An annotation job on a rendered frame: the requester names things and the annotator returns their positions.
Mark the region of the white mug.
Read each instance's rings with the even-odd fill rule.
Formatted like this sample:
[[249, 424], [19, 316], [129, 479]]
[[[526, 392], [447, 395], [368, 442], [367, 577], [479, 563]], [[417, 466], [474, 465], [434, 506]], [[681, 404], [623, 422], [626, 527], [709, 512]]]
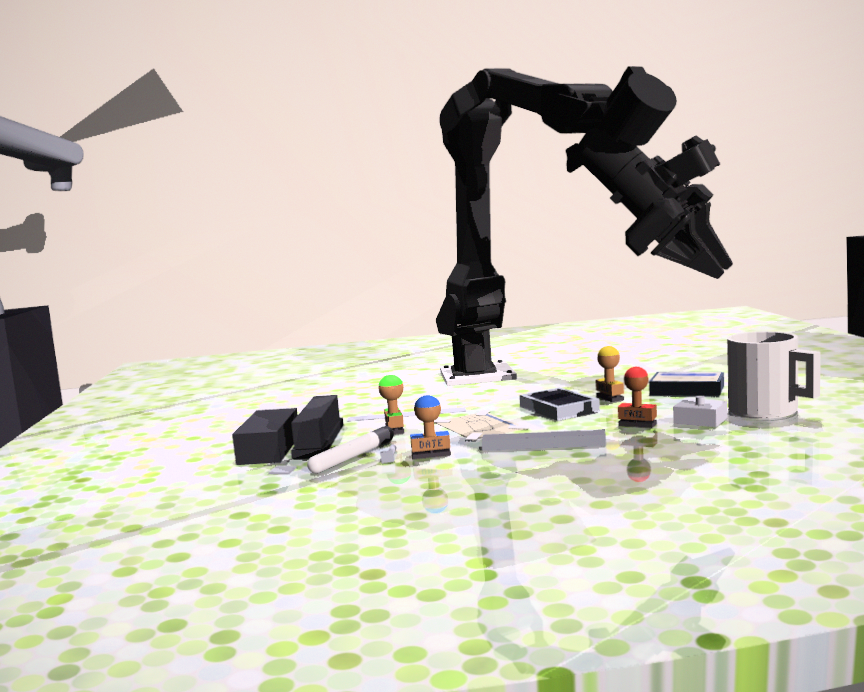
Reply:
[[[805, 361], [806, 385], [798, 384]], [[741, 332], [727, 336], [728, 409], [740, 417], [794, 414], [798, 397], [820, 396], [820, 352], [799, 350], [798, 335]]]

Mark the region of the brown wooden rubber stamp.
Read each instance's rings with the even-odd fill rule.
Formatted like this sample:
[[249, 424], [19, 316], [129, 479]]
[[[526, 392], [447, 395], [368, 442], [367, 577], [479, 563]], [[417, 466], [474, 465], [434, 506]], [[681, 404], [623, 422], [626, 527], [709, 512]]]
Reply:
[[602, 347], [597, 353], [597, 363], [604, 368], [604, 378], [595, 380], [597, 397], [616, 402], [624, 400], [624, 383], [614, 380], [614, 368], [620, 362], [620, 353], [612, 346]]

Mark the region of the wooden date stamp with blue top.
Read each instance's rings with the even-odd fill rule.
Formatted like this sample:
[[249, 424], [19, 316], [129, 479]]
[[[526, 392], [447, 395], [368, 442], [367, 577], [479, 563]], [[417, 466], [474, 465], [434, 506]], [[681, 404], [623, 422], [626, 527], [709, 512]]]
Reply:
[[433, 396], [422, 396], [415, 402], [414, 413], [423, 422], [424, 434], [410, 435], [412, 458], [451, 456], [448, 431], [435, 432], [434, 428], [434, 421], [441, 413], [440, 402]]

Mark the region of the blue stamp pad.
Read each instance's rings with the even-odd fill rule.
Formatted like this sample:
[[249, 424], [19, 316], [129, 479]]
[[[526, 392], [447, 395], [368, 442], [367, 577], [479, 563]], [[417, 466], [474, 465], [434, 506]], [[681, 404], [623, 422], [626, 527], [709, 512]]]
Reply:
[[720, 396], [724, 372], [656, 372], [648, 381], [649, 395]]

